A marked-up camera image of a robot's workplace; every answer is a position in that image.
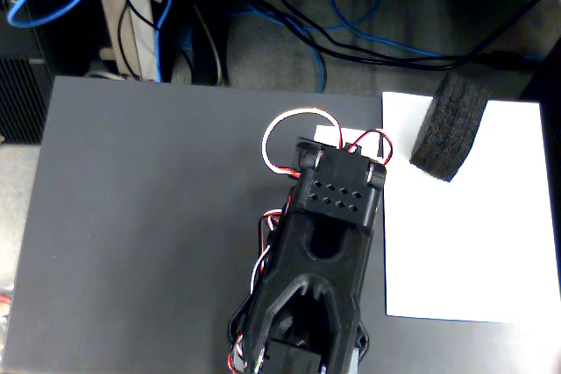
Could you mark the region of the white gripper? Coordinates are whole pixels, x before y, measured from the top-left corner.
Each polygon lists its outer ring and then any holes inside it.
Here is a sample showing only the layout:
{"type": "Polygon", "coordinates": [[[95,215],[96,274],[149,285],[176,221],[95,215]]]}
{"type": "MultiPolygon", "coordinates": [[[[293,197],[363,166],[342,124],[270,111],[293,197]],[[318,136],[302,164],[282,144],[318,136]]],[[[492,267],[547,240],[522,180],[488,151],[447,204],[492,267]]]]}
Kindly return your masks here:
{"type": "MultiPolygon", "coordinates": [[[[354,142],[364,130],[350,129],[343,127],[341,129],[343,135],[343,144],[350,144],[354,142]]],[[[326,145],[338,146],[339,145],[339,132],[334,126],[317,125],[314,140],[326,145]]],[[[367,134],[359,141],[361,154],[370,159],[382,158],[382,146],[380,145],[380,135],[376,132],[367,134]]]]}

